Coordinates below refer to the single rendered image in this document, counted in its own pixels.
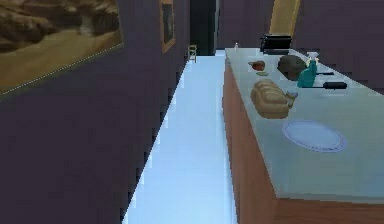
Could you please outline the tan bread loaf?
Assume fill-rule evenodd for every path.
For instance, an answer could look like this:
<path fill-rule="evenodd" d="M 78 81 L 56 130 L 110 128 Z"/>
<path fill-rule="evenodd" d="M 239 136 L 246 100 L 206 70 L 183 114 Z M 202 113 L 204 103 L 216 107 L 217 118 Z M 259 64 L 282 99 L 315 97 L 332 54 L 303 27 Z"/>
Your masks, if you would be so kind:
<path fill-rule="evenodd" d="M 270 79 L 256 82 L 251 90 L 251 100 L 257 113 L 266 119 L 284 119 L 289 107 L 285 93 Z"/>

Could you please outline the small grey cup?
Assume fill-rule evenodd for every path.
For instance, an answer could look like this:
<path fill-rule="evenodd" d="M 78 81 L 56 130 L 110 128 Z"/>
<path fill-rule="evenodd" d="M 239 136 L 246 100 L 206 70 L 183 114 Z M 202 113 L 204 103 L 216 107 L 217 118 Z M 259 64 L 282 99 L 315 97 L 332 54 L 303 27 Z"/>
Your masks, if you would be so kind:
<path fill-rule="evenodd" d="M 297 92 L 287 92 L 286 93 L 286 97 L 287 97 L 287 103 L 288 103 L 288 107 L 289 108 L 292 108 L 293 107 L 293 104 L 296 100 L 298 96 L 298 93 Z"/>

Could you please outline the black toaster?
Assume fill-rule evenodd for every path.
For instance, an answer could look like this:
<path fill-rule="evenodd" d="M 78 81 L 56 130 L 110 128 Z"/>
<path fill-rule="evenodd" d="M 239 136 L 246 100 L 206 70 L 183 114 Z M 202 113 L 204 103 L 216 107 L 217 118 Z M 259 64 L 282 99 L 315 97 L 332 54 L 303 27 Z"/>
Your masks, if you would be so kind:
<path fill-rule="evenodd" d="M 264 34 L 261 37 L 260 51 L 263 54 L 287 55 L 291 46 L 292 37 L 283 34 Z"/>

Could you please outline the wooden counter with grey top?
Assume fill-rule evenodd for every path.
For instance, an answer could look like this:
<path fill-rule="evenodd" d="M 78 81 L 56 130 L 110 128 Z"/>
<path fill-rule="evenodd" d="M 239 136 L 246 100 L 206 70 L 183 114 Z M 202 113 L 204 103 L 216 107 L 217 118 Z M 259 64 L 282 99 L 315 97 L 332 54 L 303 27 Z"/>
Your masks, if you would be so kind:
<path fill-rule="evenodd" d="M 316 86 L 300 89 L 257 48 L 225 51 L 223 112 L 238 224 L 384 224 L 384 95 L 320 65 Z M 261 117 L 251 100 L 263 60 L 268 79 L 298 96 L 286 120 Z M 346 148 L 314 152 L 292 143 L 286 121 L 313 120 L 339 131 Z"/>

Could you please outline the teal spray bottle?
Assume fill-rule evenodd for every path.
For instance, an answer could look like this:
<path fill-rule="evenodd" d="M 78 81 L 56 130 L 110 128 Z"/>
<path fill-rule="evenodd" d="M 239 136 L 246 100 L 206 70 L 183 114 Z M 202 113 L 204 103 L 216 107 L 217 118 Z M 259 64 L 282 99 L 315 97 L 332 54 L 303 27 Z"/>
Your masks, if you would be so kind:
<path fill-rule="evenodd" d="M 297 86 L 299 88 L 310 88 L 313 86 L 317 73 L 317 52 L 308 52 L 309 63 L 298 77 Z"/>

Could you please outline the white round plate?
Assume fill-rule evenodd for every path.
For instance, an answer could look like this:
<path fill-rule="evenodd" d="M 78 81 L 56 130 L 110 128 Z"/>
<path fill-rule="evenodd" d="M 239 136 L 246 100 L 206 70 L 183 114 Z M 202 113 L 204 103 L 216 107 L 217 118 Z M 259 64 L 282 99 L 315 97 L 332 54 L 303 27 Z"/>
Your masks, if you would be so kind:
<path fill-rule="evenodd" d="M 314 152 L 336 153 L 346 148 L 346 138 L 336 129 L 313 120 L 291 120 L 282 127 L 292 143 Z"/>

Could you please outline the yellow wooden door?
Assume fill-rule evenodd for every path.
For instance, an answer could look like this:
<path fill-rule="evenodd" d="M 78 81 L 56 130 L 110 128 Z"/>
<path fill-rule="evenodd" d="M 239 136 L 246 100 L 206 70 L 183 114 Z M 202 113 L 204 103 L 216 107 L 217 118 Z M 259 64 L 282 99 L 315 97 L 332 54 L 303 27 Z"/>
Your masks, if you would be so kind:
<path fill-rule="evenodd" d="M 271 34 L 293 36 L 301 0 L 274 0 L 271 24 Z"/>

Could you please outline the dark picture in wooden frame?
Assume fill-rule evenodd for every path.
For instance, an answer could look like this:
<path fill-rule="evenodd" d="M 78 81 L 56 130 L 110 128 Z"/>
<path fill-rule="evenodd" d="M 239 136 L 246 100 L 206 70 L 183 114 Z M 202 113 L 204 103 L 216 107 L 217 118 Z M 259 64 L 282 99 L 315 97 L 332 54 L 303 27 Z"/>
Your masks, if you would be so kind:
<path fill-rule="evenodd" d="M 162 52 L 175 44 L 173 0 L 159 0 Z"/>

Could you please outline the black handled kitchen utensil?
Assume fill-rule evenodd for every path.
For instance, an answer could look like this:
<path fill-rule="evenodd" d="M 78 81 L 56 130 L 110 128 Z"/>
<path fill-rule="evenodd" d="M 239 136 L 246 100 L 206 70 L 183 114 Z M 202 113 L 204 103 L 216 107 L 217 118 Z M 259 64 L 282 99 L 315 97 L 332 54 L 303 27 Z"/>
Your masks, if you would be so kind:
<path fill-rule="evenodd" d="M 348 87 L 345 82 L 324 82 L 321 86 L 313 86 L 312 88 L 321 88 L 321 89 L 346 89 Z"/>

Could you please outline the brown landscape wall picture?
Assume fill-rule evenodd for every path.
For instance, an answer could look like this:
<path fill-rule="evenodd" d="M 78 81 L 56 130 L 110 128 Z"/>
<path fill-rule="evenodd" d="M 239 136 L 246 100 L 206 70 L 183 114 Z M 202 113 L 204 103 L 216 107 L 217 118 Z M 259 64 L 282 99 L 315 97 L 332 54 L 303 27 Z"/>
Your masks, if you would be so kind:
<path fill-rule="evenodd" d="M 117 0 L 0 0 L 0 94 L 122 45 Z"/>

